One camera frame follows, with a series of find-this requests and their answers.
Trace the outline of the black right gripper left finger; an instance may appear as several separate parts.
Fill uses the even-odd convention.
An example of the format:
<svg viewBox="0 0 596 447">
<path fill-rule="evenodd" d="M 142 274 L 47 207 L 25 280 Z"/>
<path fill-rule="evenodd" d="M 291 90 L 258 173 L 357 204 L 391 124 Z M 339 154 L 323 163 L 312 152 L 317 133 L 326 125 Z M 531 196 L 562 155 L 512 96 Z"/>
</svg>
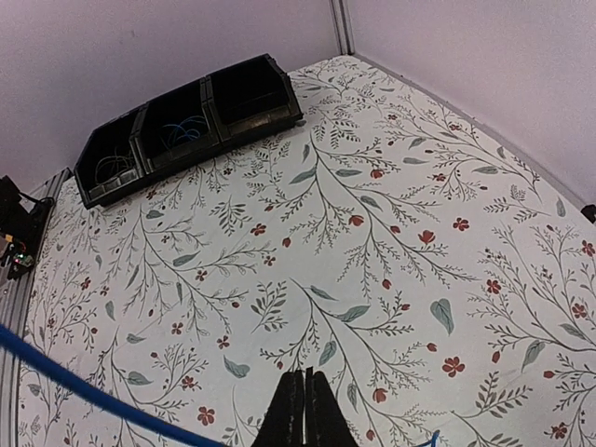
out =
<svg viewBox="0 0 596 447">
<path fill-rule="evenodd" d="M 305 408 L 304 374 L 281 375 L 261 428 L 252 447 L 298 447 L 303 445 Z"/>
</svg>

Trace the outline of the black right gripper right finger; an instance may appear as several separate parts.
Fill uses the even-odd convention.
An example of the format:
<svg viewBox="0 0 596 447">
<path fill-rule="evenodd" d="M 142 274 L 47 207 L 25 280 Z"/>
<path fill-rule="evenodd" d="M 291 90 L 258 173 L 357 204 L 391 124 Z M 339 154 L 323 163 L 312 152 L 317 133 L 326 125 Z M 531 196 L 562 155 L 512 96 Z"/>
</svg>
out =
<svg viewBox="0 0 596 447">
<path fill-rule="evenodd" d="M 305 374 L 305 445 L 358 446 L 321 371 L 307 370 Z"/>
</svg>

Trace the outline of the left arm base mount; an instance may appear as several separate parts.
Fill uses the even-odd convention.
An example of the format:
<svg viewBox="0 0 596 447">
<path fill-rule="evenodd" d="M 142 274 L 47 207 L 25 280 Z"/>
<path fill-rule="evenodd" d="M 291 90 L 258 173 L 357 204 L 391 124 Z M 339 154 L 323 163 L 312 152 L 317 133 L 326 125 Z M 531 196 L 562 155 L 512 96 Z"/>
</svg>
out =
<svg viewBox="0 0 596 447">
<path fill-rule="evenodd" d="M 24 194 L 7 175 L 1 178 L 1 239 L 7 243 L 1 266 L 8 280 L 33 269 L 55 203 L 51 196 L 37 199 Z"/>
</svg>

